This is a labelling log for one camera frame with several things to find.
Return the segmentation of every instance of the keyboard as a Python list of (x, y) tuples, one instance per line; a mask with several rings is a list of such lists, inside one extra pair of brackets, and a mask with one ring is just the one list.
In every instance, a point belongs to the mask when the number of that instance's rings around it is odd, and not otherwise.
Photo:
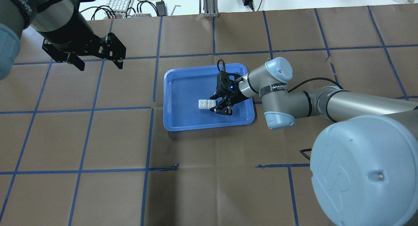
[(114, 10), (115, 13), (125, 14), (128, 7), (132, 7), (133, 0), (107, 0), (107, 5)]

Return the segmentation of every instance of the white lego block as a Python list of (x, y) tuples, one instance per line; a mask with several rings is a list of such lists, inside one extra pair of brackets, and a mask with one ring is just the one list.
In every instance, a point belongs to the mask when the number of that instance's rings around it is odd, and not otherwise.
[(199, 100), (199, 109), (208, 109), (207, 100)]
[(208, 100), (208, 109), (216, 106), (216, 100)]

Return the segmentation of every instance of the robotic arm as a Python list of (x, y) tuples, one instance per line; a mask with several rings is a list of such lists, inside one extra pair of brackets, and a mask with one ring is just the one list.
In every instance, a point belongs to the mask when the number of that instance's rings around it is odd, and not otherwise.
[(335, 122), (315, 140), (310, 167), (315, 196), (336, 225), (401, 226), (418, 214), (418, 103), (336, 86), (288, 92), (293, 70), (281, 57), (235, 80), (226, 71), (213, 96), (222, 98), (212, 108), (219, 114), (260, 96), (270, 129), (317, 115)]
[(6, 77), (20, 50), (22, 30), (31, 25), (45, 40), (42, 49), (58, 63), (83, 71), (79, 56), (109, 59), (122, 69), (126, 48), (113, 34), (96, 36), (78, 11), (93, 0), (0, 0), (0, 80)]

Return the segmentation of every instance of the blue cap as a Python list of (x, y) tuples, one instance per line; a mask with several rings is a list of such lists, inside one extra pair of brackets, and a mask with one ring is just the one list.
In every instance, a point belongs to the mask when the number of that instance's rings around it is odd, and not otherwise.
[(277, 57), (267, 61), (264, 66), (267, 68), (267, 71), (279, 82), (288, 83), (293, 78), (292, 66), (283, 57)]
[(338, 226), (401, 226), (418, 209), (418, 142), (389, 117), (328, 126), (312, 148), (311, 171), (319, 205)]
[(265, 112), (267, 126), (272, 130), (279, 130), (291, 127), (295, 124), (295, 117), (287, 113)]
[(20, 49), (19, 37), (6, 25), (0, 24), (0, 80), (9, 75)]

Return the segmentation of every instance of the blue tray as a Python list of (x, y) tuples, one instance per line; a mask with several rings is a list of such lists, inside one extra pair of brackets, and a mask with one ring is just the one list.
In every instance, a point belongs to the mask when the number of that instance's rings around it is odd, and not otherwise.
[[(247, 74), (243, 64), (227, 64), (226, 70), (229, 73)], [(164, 75), (164, 126), (167, 130), (248, 125), (254, 121), (252, 99), (235, 104), (232, 116), (199, 109), (199, 99), (209, 99), (215, 93), (217, 74), (218, 69), (214, 65), (172, 69)]]

